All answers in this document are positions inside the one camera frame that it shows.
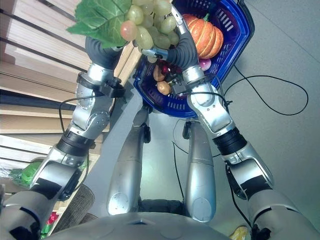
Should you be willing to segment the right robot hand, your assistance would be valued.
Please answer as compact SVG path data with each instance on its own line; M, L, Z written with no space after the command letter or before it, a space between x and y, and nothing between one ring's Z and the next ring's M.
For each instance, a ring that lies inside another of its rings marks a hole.
M199 64L197 48L183 16L173 4L170 15L176 20L176 30L179 36L177 46L172 49L152 47L151 49L142 49L141 53L167 61L185 71Z

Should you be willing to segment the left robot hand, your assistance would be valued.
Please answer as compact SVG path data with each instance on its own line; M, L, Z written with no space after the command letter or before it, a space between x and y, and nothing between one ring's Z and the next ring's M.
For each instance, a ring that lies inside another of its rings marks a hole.
M103 47L98 39L87 36L85 51L91 62L108 70L115 70L124 47Z

